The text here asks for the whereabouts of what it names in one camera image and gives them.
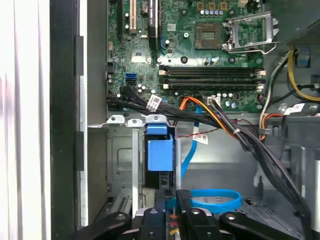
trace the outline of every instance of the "white label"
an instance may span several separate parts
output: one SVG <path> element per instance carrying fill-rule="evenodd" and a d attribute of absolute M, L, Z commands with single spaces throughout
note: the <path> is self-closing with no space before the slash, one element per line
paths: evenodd
<path fill-rule="evenodd" d="M 208 145 L 208 136 L 204 134 L 193 135 L 193 140 Z"/>
<path fill-rule="evenodd" d="M 168 23 L 168 25 L 166 26 L 166 30 L 168 32 L 175 32 L 177 30 L 177 25 L 172 24 L 172 23 Z"/>
<path fill-rule="evenodd" d="M 148 104 L 146 105 L 146 108 L 149 109 L 151 112 L 155 112 L 158 109 L 161 101 L 161 97 L 152 94 L 148 101 Z"/>
<path fill-rule="evenodd" d="M 292 113 L 299 113 L 302 111 L 302 109 L 304 108 L 304 103 L 299 103 L 294 105 L 293 107 L 289 107 L 287 110 L 285 110 L 283 115 L 289 115 Z"/>

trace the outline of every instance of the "blue plastic latch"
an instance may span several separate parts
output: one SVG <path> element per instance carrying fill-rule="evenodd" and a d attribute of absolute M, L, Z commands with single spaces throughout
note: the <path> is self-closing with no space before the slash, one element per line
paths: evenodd
<path fill-rule="evenodd" d="M 168 134 L 168 126 L 167 126 L 167 124 L 148 124 L 146 126 L 146 134 L 167 135 Z"/>
<path fill-rule="evenodd" d="M 168 140 L 148 140 L 148 170 L 174 170 L 174 139 L 169 134 Z"/>

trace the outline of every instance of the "ram slot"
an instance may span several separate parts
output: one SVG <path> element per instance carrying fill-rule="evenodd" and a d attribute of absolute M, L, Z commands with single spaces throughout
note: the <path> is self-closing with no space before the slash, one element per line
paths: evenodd
<path fill-rule="evenodd" d="M 166 79 L 163 81 L 164 90 L 255 90 L 261 84 L 261 80 L 210 80 L 210 79 Z"/>
<path fill-rule="evenodd" d="M 137 33 L 137 0 L 130 0 L 130 33 Z"/>
<path fill-rule="evenodd" d="M 251 67 L 171 67 L 160 66 L 159 75 L 168 78 L 183 79 L 254 79 L 262 76 L 261 68 Z"/>

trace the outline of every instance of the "pcie slot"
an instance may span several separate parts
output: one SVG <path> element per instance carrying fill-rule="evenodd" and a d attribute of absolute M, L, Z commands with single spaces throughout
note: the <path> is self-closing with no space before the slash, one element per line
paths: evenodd
<path fill-rule="evenodd" d="M 261 68 L 251 67 L 171 67 L 160 66 L 159 75 L 169 78 L 256 78 L 263 75 Z"/>
<path fill-rule="evenodd" d="M 116 34 L 118 40 L 122 42 L 124 34 L 124 0 L 117 0 L 116 4 Z"/>
<path fill-rule="evenodd" d="M 163 81 L 163 89 L 165 90 L 255 90 L 261 80 L 204 80 L 204 79 L 166 79 Z"/>
<path fill-rule="evenodd" d="M 137 0 L 130 0 L 130 33 L 137 33 Z"/>

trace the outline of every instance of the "barcode sticker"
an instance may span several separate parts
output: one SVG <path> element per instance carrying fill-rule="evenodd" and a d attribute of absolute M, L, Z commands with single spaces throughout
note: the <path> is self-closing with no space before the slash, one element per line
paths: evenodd
<path fill-rule="evenodd" d="M 285 110 L 283 115 L 289 115 L 292 113 L 299 113 L 302 111 L 302 109 L 304 108 L 305 104 L 304 103 L 299 103 L 294 105 L 293 107 L 289 107 L 287 108 L 287 110 Z"/>
<path fill-rule="evenodd" d="M 193 140 L 208 145 L 208 136 L 204 134 L 193 135 Z"/>
<path fill-rule="evenodd" d="M 155 112 L 158 109 L 161 101 L 161 97 L 152 94 L 148 101 L 148 104 L 146 105 L 146 108 L 149 109 L 151 112 Z"/>

